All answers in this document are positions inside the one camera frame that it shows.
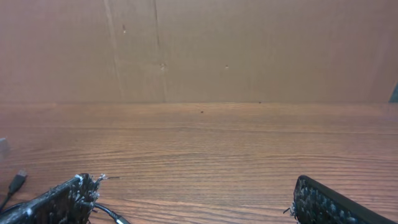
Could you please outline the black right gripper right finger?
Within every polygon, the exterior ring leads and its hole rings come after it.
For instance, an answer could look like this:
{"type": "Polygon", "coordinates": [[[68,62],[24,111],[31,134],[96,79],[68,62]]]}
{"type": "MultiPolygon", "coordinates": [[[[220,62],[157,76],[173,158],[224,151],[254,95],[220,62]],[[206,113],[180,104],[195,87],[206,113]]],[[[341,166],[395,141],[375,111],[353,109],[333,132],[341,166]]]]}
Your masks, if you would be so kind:
{"type": "Polygon", "coordinates": [[[395,224],[306,175],[297,179],[290,215],[299,224],[395,224]]]}

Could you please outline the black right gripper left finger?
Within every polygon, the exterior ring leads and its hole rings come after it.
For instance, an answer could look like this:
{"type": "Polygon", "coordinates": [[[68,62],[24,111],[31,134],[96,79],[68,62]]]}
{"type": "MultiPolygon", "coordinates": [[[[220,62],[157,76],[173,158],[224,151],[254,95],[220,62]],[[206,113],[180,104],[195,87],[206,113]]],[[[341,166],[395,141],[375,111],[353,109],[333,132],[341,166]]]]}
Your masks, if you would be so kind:
{"type": "Polygon", "coordinates": [[[77,174],[48,192],[8,208],[1,213],[1,224],[86,224],[99,197],[98,189],[106,178],[77,174]]]}

